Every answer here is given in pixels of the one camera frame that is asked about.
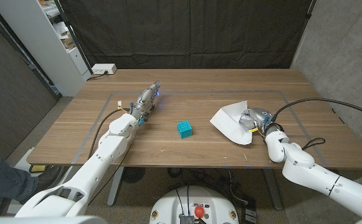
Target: teal cube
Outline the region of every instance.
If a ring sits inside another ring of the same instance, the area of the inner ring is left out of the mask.
[[[179,122],[177,126],[178,126],[178,133],[181,136],[181,139],[192,136],[192,127],[189,124],[189,121]]]

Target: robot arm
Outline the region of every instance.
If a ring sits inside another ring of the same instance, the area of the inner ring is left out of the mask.
[[[272,117],[268,111],[252,108],[249,116],[257,121],[257,127],[264,133],[270,159],[274,162],[285,162],[282,174],[286,179],[319,191],[362,217],[361,184],[319,166],[297,143],[288,143],[289,138],[282,128],[264,122]]]
[[[98,149],[66,183],[39,192],[19,210],[16,217],[74,217],[83,215],[90,197],[110,164],[125,151],[131,132],[149,115],[158,96],[159,81],[152,84],[133,105],[131,114],[123,114],[109,125],[100,138]]]

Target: cable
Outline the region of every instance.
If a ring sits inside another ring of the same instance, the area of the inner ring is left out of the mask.
[[[232,194],[230,193],[230,188],[229,188],[229,185],[230,185],[230,181],[229,180],[226,180],[224,182],[220,182],[218,181],[217,179],[213,178],[212,176],[206,174],[206,172],[204,171],[204,169],[184,169],[188,172],[190,172],[192,174],[192,177],[194,177],[195,179],[197,179],[198,181],[197,182],[193,182],[193,181],[189,181],[189,182],[186,182],[184,181],[184,177],[183,177],[183,173],[181,174],[181,177],[182,177],[182,182],[183,182],[183,185],[203,185],[203,186],[206,186],[206,187],[209,187],[209,188],[212,188],[218,192],[220,192],[221,194],[223,195],[226,195],[227,198],[232,202],[232,204],[235,204],[235,201],[234,201],[234,197],[232,196]],[[255,200],[253,198],[250,198],[248,195],[246,195],[245,193],[243,193],[243,191],[241,191],[241,189],[238,188],[237,185],[233,184],[233,186],[236,187],[236,190],[240,191],[241,192],[241,195],[245,198],[248,198],[249,199],[249,205],[251,206],[255,206]]]
[[[288,108],[289,106],[293,106],[293,105],[296,105],[297,103],[302,103],[302,102],[305,102],[305,101],[326,101],[326,102],[331,102],[331,103],[337,103],[337,104],[344,105],[344,106],[349,106],[350,108],[354,108],[356,110],[362,111],[361,107],[355,106],[355,105],[352,105],[352,104],[349,104],[349,103],[345,103],[345,102],[342,102],[342,101],[326,99],[326,98],[315,98],[315,97],[314,98],[305,98],[305,99],[302,99],[302,100],[294,101],[293,103],[289,103],[289,104],[285,105],[284,107],[282,107],[281,109],[279,109],[275,113],[275,115],[272,117],[271,122],[275,122],[277,116],[279,115],[280,112],[282,112],[282,110]]]
[[[93,142],[92,142],[92,145],[91,145],[91,149],[89,150],[88,159],[91,158],[91,156],[92,156],[93,147],[94,147],[94,145],[95,145],[96,138],[98,138],[98,134],[99,134],[100,128],[102,127],[102,125],[104,124],[104,122],[106,121],[107,118],[109,118],[113,113],[116,113],[116,112],[119,112],[119,111],[122,111],[122,110],[121,110],[121,109],[118,109],[118,110],[112,111],[111,113],[109,113],[109,114],[100,122],[99,127],[98,127],[98,130],[96,131],[95,137],[94,137],[94,139],[93,139]]]
[[[176,194],[178,195],[178,198],[179,198],[179,203],[181,204],[181,208],[182,208],[182,215],[185,215],[185,213],[183,212],[183,206],[182,206],[182,202],[181,202],[181,197],[179,196],[179,193],[178,193],[178,190],[175,189],[176,191]]]
[[[136,130],[135,136],[134,136],[133,139],[132,139],[132,142],[131,142],[131,144],[130,144],[130,147],[128,148],[127,152],[125,153],[124,158],[121,160],[121,163],[117,166],[116,170],[114,170],[113,175],[108,179],[108,181],[106,182],[106,184],[99,190],[99,192],[93,197],[93,199],[88,203],[88,205],[90,205],[90,204],[93,202],[93,200],[95,200],[95,198],[99,195],[99,193],[106,187],[106,185],[107,185],[107,184],[110,182],[110,180],[114,177],[114,175],[116,174],[118,168],[120,168],[120,166],[123,164],[124,159],[126,158],[126,155],[128,155],[128,152],[129,152],[130,149],[131,149],[131,146],[132,146],[132,144],[133,144],[133,141],[134,141],[135,138],[136,138],[136,134],[138,134],[139,127],[140,127],[140,126],[138,126],[138,129]]]
[[[314,145],[317,145],[317,144],[324,144],[326,142],[326,140],[324,138],[314,138],[312,139],[311,141],[309,141],[304,147],[302,147],[301,149],[304,151],[306,149],[308,149],[309,147],[312,147]]]
[[[186,191],[186,197],[188,198],[188,215],[191,215],[191,212],[189,211],[189,186],[188,186],[188,189]]]
[[[167,168],[167,174],[172,178],[179,177],[183,171],[182,168],[178,168],[179,169],[178,172],[173,172],[173,169],[175,169],[175,168],[172,168],[172,167]]]
[[[103,74],[95,76],[95,77],[90,77],[89,79],[87,79],[87,81],[94,80],[94,79],[97,79],[99,77],[105,76],[105,75],[107,75],[107,73],[108,73],[108,71],[106,70]]]
[[[249,204],[248,201],[243,200],[243,199],[237,197],[237,196],[233,193],[233,191],[232,191],[232,176],[231,176],[231,172],[229,171],[229,169],[228,169],[228,173],[229,173],[229,182],[231,183],[231,184],[229,184],[229,190],[231,191],[231,194],[233,195],[233,197],[235,197],[236,199],[240,200],[241,202],[244,202],[245,205]]]

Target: wooden table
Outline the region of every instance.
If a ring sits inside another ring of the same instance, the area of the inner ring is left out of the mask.
[[[27,158],[31,164],[83,164],[101,120],[160,80],[147,123],[136,135],[123,166],[274,168],[258,133],[241,146],[223,136],[210,122],[225,105],[247,100],[248,107],[275,113],[288,102],[321,97],[297,70],[117,70],[114,75],[87,82]],[[115,113],[102,126],[108,129]],[[176,124],[188,120],[193,135],[181,139]],[[362,143],[326,102],[309,101],[280,113],[277,122],[290,140],[304,146],[323,137],[326,143],[307,149],[316,163],[331,169],[362,169]],[[119,164],[123,158],[113,164]]]

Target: black backdrop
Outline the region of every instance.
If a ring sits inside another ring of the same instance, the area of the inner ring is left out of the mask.
[[[91,65],[288,68],[311,0],[60,0]]]

